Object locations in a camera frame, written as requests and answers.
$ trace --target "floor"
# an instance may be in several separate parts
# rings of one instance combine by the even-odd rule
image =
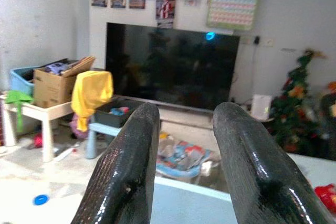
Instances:
[[[55,136],[56,147],[70,147],[77,140],[69,137],[70,129],[60,126]],[[86,159],[86,141],[76,152],[63,160],[42,162],[41,149],[29,150],[32,135],[22,137],[14,147],[0,147],[0,223],[70,223],[98,158]],[[107,147],[98,141],[98,152]],[[199,185],[227,191],[221,168],[214,168],[210,176],[197,181]],[[46,194],[50,200],[35,206],[33,199]]]

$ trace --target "wall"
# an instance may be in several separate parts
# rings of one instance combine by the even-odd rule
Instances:
[[[197,31],[227,30],[205,26],[207,0],[197,6],[184,6],[177,0],[175,28]],[[90,53],[97,57],[96,66],[104,67],[106,22],[155,26],[155,1],[147,1],[145,10],[90,7]],[[231,96],[244,102],[255,93],[278,95],[286,74],[296,66],[301,50],[313,47],[322,50],[328,60],[315,59],[310,66],[309,82],[313,90],[320,90],[336,79],[336,0],[260,0],[254,29],[236,31],[238,35],[260,35],[274,40],[273,47],[241,45],[236,62],[235,83]],[[294,53],[281,51],[295,49]],[[253,70],[253,54],[256,64]]]
[[[0,0],[0,89],[9,70],[76,58],[75,0]]]

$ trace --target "black tv screen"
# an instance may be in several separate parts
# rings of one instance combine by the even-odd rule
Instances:
[[[107,23],[114,93],[214,110],[228,100],[239,37]]]

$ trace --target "small table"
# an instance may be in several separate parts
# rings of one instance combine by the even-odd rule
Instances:
[[[0,100],[2,105],[1,110],[3,115],[5,145],[14,146],[16,145],[16,136],[10,112],[17,112],[16,106],[5,103],[6,95],[1,95]],[[51,128],[51,120],[60,118],[72,112],[71,102],[46,109],[29,103],[22,104],[22,115],[42,121],[43,162],[50,162],[54,157],[54,138]]]

